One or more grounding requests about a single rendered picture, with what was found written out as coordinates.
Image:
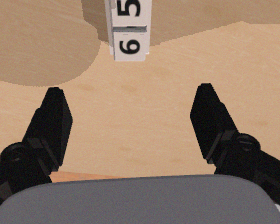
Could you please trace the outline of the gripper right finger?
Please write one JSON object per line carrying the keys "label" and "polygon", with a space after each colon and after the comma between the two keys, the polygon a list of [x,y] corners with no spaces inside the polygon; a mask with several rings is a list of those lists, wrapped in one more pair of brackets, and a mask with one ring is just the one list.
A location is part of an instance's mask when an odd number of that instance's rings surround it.
{"label": "gripper right finger", "polygon": [[262,151],[253,136],[239,133],[211,83],[198,86],[190,119],[204,160],[216,166],[214,174],[253,181],[280,206],[280,160]]}

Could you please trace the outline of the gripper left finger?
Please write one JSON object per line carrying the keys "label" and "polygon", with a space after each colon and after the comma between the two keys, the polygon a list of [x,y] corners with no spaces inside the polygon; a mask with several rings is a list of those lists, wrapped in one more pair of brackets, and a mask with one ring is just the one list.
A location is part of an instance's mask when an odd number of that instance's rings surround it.
{"label": "gripper left finger", "polygon": [[49,175],[63,164],[72,123],[63,90],[49,87],[22,142],[0,154],[0,205],[24,189],[53,183]]}

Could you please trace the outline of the grey number cube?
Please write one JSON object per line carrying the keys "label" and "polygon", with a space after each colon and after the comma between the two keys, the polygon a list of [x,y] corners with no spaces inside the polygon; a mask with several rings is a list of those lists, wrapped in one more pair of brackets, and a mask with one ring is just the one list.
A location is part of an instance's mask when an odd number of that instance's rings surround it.
{"label": "grey number cube", "polygon": [[146,26],[148,0],[109,0],[111,25]]}
{"label": "grey number cube", "polygon": [[119,26],[112,28],[115,61],[145,61],[146,26]]}

